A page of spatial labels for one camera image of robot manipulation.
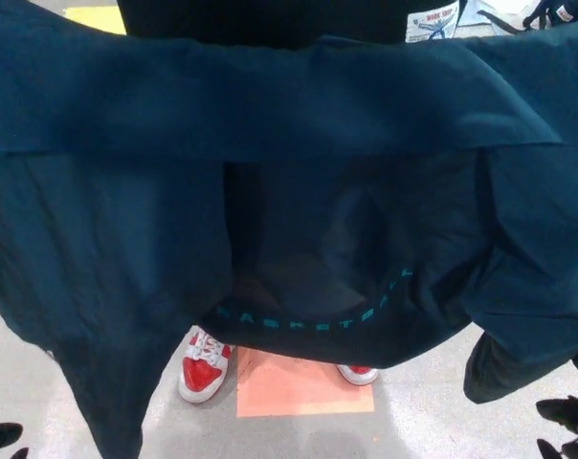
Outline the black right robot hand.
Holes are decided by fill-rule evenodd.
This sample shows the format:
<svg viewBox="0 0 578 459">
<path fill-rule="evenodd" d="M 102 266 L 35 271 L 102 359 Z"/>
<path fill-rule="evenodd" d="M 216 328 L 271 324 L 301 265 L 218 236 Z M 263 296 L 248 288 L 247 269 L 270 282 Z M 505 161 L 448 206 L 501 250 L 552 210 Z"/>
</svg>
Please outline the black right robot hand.
<svg viewBox="0 0 578 459">
<path fill-rule="evenodd" d="M 558 424 L 576 438 L 564 443 L 560 449 L 547 440 L 538 439 L 537 446 L 544 459 L 578 459 L 578 398 L 568 396 L 565 399 L 547 399 L 536 402 L 536 409 L 541 417 Z"/>
</svg>

